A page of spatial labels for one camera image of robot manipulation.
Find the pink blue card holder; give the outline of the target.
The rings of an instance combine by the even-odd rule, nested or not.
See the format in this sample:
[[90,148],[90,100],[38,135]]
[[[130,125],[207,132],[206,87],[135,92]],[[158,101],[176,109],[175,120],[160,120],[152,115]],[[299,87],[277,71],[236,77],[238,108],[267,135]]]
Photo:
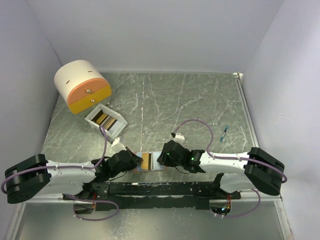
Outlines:
[[157,162],[161,155],[160,151],[137,152],[136,155],[142,158],[142,162],[134,169],[135,173],[164,172],[166,170],[164,165]]

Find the gold black-stripe credit card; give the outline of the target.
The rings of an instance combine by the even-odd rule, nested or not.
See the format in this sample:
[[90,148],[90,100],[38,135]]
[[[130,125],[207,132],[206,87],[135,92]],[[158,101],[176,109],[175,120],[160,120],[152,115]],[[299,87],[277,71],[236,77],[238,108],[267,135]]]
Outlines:
[[153,166],[153,154],[149,152],[143,152],[141,154],[142,162],[140,165],[141,170],[149,171]]

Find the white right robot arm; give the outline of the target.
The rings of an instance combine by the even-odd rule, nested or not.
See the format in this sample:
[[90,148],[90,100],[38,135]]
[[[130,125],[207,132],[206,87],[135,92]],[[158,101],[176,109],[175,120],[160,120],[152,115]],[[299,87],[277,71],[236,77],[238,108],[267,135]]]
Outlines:
[[269,196],[278,196],[288,178],[285,165],[259,147],[243,153],[214,153],[205,150],[189,150],[178,142],[165,143],[157,158],[160,165],[182,167],[190,173],[220,174],[212,193],[223,199],[229,193],[255,189]]

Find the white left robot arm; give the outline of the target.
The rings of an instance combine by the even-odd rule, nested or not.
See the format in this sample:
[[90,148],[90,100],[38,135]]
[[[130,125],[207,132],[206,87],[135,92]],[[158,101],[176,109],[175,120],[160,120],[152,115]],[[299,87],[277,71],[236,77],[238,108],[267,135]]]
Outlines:
[[129,149],[73,165],[36,154],[8,168],[0,189],[7,196],[9,204],[53,194],[77,195],[86,200],[93,195],[93,184],[107,182],[119,173],[131,171],[142,161]]

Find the white card tray box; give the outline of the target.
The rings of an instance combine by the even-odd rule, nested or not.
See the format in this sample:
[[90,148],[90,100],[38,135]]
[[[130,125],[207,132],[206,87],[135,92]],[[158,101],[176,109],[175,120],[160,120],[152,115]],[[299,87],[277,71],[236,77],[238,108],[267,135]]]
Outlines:
[[101,103],[85,117],[85,120],[94,129],[99,130],[100,126],[102,126],[106,135],[113,140],[119,136],[128,124],[121,114]]

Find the yellow credit card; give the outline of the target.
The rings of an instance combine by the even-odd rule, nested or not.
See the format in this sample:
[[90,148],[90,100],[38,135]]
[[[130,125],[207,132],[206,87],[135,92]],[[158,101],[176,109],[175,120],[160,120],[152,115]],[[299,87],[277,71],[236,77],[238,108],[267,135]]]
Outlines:
[[92,121],[109,131],[117,123],[118,120],[100,110],[93,117]]

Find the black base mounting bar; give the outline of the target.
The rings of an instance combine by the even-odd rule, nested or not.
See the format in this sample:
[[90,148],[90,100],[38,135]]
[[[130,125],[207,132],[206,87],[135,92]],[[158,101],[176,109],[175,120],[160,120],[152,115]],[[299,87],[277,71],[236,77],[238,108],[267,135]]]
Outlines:
[[239,200],[239,191],[227,193],[213,181],[86,183],[75,195],[78,201],[95,201],[96,211],[153,208],[209,210],[210,201]]

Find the blue pen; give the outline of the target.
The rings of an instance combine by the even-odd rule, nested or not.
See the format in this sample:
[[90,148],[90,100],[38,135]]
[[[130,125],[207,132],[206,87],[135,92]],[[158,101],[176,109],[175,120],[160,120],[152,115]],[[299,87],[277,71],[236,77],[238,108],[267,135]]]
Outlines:
[[224,138],[225,138],[225,136],[226,136],[226,134],[227,134],[228,129],[229,129],[229,125],[226,125],[225,128],[224,128],[224,130],[223,130],[223,132],[222,132],[222,135],[221,135],[221,137],[220,137],[220,139],[219,139],[220,142],[223,142],[223,141],[224,141]]

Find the cream drawer cabinet orange fronts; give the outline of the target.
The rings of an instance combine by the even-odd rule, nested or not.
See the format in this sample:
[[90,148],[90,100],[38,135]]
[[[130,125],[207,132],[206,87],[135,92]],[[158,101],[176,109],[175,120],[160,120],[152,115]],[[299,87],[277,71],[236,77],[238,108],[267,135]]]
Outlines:
[[75,60],[62,66],[54,76],[54,84],[74,115],[112,95],[108,81],[86,60]]

